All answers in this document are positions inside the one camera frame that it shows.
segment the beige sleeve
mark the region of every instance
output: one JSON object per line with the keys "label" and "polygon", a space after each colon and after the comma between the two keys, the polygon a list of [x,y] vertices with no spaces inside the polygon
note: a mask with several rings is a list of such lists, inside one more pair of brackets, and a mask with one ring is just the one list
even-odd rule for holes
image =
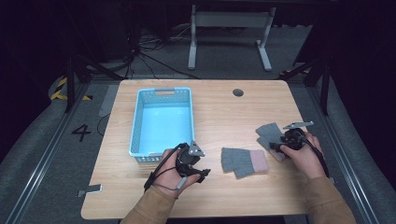
{"label": "beige sleeve", "polygon": [[151,186],[123,219],[121,224],[166,223],[175,201],[176,199],[163,194],[156,187]]}
{"label": "beige sleeve", "polygon": [[327,177],[309,180],[304,188],[304,196],[315,224],[356,223],[344,198]]}

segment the folded fabric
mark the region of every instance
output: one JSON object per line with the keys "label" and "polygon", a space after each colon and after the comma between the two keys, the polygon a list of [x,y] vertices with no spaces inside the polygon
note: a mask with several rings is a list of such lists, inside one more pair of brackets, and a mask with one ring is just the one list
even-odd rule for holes
{"label": "folded fabric", "polygon": [[276,123],[262,125],[256,130],[256,133],[260,136],[258,142],[267,150],[271,149],[270,143],[282,143],[280,137],[283,136],[283,133],[279,130]]}
{"label": "folded fabric", "polygon": [[277,160],[277,161],[283,161],[286,159],[286,156],[284,153],[282,152],[277,152],[274,149],[270,150],[270,154],[273,155],[273,157]]}
{"label": "folded fabric", "polygon": [[237,178],[254,173],[267,172],[269,167],[262,150],[227,148],[221,150],[221,166],[224,172],[233,171]]}

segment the gray carpet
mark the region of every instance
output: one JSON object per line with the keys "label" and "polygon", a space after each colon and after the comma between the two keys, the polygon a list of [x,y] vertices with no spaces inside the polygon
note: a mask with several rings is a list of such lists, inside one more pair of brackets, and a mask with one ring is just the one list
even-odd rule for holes
{"label": "gray carpet", "polygon": [[[181,31],[184,28],[185,26],[180,26],[176,29]],[[190,46],[187,39],[169,44],[160,50],[144,53],[181,73],[202,79],[273,79],[280,71],[291,68],[309,30],[309,27],[275,27],[271,30],[266,49],[273,66],[272,72],[263,70],[254,44],[256,39],[260,39],[262,31],[255,29],[246,29],[239,34],[219,29],[200,31],[194,71],[187,69]],[[106,63],[105,66],[117,63]],[[134,70],[133,78],[155,78],[152,72],[158,78],[187,78],[147,57],[142,57],[142,60],[135,58],[132,70]],[[123,69],[118,73],[124,76],[126,70]],[[313,120],[316,123],[308,130],[320,139],[331,176],[336,180],[335,186],[345,197],[358,223],[365,223],[335,157],[332,142],[328,138],[324,124],[320,121],[320,115],[315,108],[316,101],[310,98],[307,89],[301,84],[302,78],[304,76],[298,76],[290,82],[290,89],[297,106],[304,120]],[[54,81],[53,88],[57,85],[57,81]],[[375,210],[378,223],[396,223],[395,191],[369,156],[349,120],[334,84],[331,84],[328,119],[346,149],[347,157],[356,170],[364,191],[367,192],[367,199]],[[117,220],[84,220],[80,216],[83,198],[76,197],[77,190],[85,189],[89,184],[103,138],[101,133],[106,131],[107,114],[112,106],[117,85],[117,81],[103,75],[93,77],[92,83],[85,92],[87,95],[92,95],[93,99],[82,101],[78,105],[48,171],[22,216],[21,223],[117,223]],[[52,94],[53,88],[49,90],[49,94]],[[5,223],[19,199],[29,176],[57,129],[64,115],[64,109],[65,101],[52,101],[51,106],[30,125],[0,165],[0,223]],[[87,132],[91,133],[85,134],[80,142],[80,134],[72,134],[72,132],[82,125],[87,125]],[[285,217],[285,221],[305,223],[305,216],[289,216]]]}

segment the basket handle slot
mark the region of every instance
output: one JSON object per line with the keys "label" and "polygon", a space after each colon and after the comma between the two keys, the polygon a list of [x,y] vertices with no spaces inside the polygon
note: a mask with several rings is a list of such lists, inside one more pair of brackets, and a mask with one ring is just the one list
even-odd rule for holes
{"label": "basket handle slot", "polygon": [[161,157],[163,153],[149,153],[150,157]]}
{"label": "basket handle slot", "polygon": [[175,95],[175,88],[157,88],[154,91],[157,95]]}

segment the table surface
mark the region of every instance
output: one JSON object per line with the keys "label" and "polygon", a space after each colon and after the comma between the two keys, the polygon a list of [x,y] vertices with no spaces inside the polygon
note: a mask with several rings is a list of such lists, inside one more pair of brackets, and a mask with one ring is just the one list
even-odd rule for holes
{"label": "table surface", "polygon": [[[291,160],[276,161],[256,141],[255,130],[276,122],[279,128],[301,121],[286,82],[277,80],[126,80],[122,81],[107,124],[90,185],[103,191],[86,195],[86,219],[123,218],[142,196],[153,164],[130,156],[136,93],[144,88],[189,87],[195,141],[206,156],[194,168],[211,169],[202,184],[186,189],[171,217],[235,217],[306,214],[301,194],[304,175]],[[234,89],[244,92],[233,95]],[[269,171],[236,179],[224,173],[223,147],[265,151]]]}

